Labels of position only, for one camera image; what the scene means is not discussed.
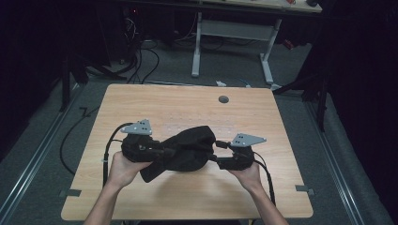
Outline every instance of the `metal bracket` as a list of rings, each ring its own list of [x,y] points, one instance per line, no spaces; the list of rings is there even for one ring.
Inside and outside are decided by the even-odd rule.
[[[151,135],[152,128],[149,124],[149,120],[144,119],[130,126],[126,126],[120,129],[122,133],[139,134],[139,135]]]
[[[61,198],[66,198],[67,196],[79,197],[81,193],[82,191],[77,189],[61,190],[59,192],[59,197]]]
[[[233,147],[247,147],[257,143],[264,143],[267,139],[256,137],[249,134],[238,133],[237,136],[232,140],[231,146]]]
[[[307,186],[296,185],[296,191],[305,191],[308,193],[308,195],[315,195],[315,191],[312,188],[308,188]]]

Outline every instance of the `table leg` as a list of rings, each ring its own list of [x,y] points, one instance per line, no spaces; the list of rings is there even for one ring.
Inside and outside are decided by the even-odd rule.
[[[275,38],[278,35],[278,31],[279,31],[279,28],[281,26],[281,22],[282,22],[281,19],[278,19],[276,21],[276,23],[275,23],[275,25],[274,25],[274,27],[272,29],[270,39],[268,41],[266,52],[260,54],[261,65],[263,66],[264,75],[266,77],[266,82],[268,84],[273,84],[273,78],[272,78],[271,71],[269,69],[268,58],[269,58],[269,55],[271,53],[272,46],[273,46],[273,44],[275,42]]]
[[[195,47],[195,52],[193,54],[192,74],[191,74],[193,77],[199,77],[201,35],[202,35],[202,12],[198,12],[198,22],[196,27],[196,47]]]

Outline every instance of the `hand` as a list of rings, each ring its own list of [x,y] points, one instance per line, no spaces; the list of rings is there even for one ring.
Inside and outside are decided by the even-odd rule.
[[[121,189],[129,185],[135,175],[152,162],[131,162],[123,156],[122,152],[116,152],[112,160],[111,170],[107,184]]]
[[[260,170],[257,163],[253,163],[250,168],[243,171],[228,171],[233,174],[240,184],[249,192],[257,188],[263,188],[260,179]]]

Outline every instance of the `wooden table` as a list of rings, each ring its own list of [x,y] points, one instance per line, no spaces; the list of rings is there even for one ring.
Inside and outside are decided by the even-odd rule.
[[[227,96],[228,103],[220,103]],[[218,140],[232,141],[238,132],[267,138],[253,145],[272,175],[276,203],[286,218],[313,214],[306,192],[296,191],[303,181],[274,96],[269,89],[111,84],[87,141],[62,210],[65,220],[84,220],[101,191],[105,145],[121,124],[149,119],[155,140],[163,141],[186,128],[208,125]],[[126,134],[119,132],[117,139]],[[111,145],[112,154],[120,142]],[[218,157],[230,150],[214,146]],[[266,174],[262,182],[268,191]],[[150,183],[137,175],[117,199],[114,219],[224,219],[259,218],[250,195],[238,180],[209,161],[196,172],[164,172]]]

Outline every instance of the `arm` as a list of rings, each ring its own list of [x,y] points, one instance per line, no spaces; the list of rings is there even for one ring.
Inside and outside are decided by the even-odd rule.
[[[253,163],[250,168],[243,171],[229,172],[236,176],[240,184],[250,193],[264,224],[288,224],[281,212],[279,212],[264,191],[260,179],[259,165],[257,163]]]
[[[84,222],[89,224],[110,224],[114,213],[117,195],[120,190],[130,184],[135,175],[151,162],[134,163],[123,157],[121,152],[114,154],[109,178],[103,187],[93,209]]]

